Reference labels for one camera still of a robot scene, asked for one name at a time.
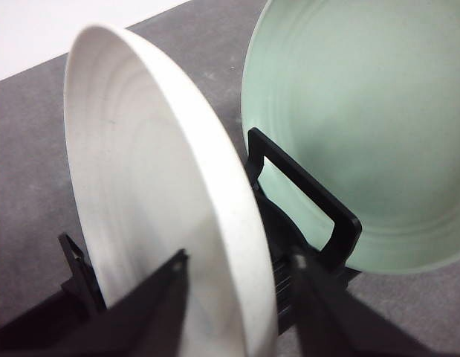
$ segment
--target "plate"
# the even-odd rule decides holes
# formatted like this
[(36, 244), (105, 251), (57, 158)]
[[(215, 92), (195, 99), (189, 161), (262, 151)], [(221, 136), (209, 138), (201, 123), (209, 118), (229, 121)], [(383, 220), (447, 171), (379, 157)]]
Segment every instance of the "plate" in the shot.
[[(349, 267), (410, 273), (460, 258), (460, 1), (269, 1), (242, 123), (360, 218)], [(333, 222), (265, 166), (268, 197), (321, 249)]]
[(261, 217), (230, 139), (186, 74), (127, 30), (86, 28), (66, 67), (65, 137), (107, 307), (185, 248), (180, 356), (269, 356), (276, 303)]

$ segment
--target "white plate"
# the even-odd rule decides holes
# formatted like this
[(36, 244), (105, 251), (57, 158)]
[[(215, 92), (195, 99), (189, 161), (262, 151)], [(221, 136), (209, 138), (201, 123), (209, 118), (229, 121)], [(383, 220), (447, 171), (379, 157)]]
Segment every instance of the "white plate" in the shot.
[(264, 228), (233, 145), (185, 73), (127, 30), (86, 28), (66, 68), (65, 135), (106, 305), (185, 248), (181, 356), (269, 356), (276, 307)]

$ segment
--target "black plastic stand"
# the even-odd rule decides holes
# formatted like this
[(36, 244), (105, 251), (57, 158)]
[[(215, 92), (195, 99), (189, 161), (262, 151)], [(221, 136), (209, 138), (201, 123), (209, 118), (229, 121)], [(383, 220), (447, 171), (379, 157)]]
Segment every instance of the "black plastic stand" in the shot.
[[(357, 244), (362, 225), (342, 202), (257, 128), (252, 128), (248, 132), (248, 151), (249, 156), (244, 168), (259, 206), (271, 251), (279, 334), (282, 334), (294, 324), (290, 302), (289, 267), (290, 255), (294, 247), (314, 257), (326, 271), (338, 276), (339, 280), (347, 286), (348, 281), (358, 272), (345, 268), (345, 262)], [(312, 248), (294, 222), (262, 192), (257, 180), (264, 166), (264, 158), (268, 158), (334, 221), (334, 230), (322, 251), (318, 252)]]
[[(62, 237), (75, 251), (71, 239)], [(89, 268), (82, 258), (72, 259), (74, 274)], [(100, 301), (83, 302), (96, 293), (90, 284), (94, 275), (86, 273), (83, 280), (74, 275), (66, 285), (82, 288), (77, 297), (65, 289), (0, 328), (0, 356), (175, 357), (187, 307), (187, 258), (179, 251), (108, 310)]]

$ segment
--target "gray surface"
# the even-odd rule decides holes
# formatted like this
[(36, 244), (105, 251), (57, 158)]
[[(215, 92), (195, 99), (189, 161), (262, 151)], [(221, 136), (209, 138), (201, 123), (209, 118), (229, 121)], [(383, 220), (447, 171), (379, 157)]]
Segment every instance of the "gray surface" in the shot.
[[(244, 157), (244, 53), (264, 1), (194, 0), (131, 29), (193, 79)], [(69, 276), (56, 236), (83, 244), (62, 126), (65, 56), (0, 82), (0, 324)], [(351, 290), (428, 345), (460, 352), (460, 262), (405, 277), (362, 274)], [(294, 331), (279, 356), (298, 356)]]

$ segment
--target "handle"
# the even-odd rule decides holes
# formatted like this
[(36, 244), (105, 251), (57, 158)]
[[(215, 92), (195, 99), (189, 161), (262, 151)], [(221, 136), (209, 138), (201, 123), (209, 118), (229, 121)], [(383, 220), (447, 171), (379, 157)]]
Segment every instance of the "handle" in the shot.
[(244, 169), (251, 186), (257, 185), (258, 177), (265, 164), (265, 157), (268, 158), (334, 221), (331, 237), (317, 255), (317, 260), (330, 272), (343, 267), (362, 231), (359, 219), (259, 129), (252, 128), (247, 136), (248, 160)]

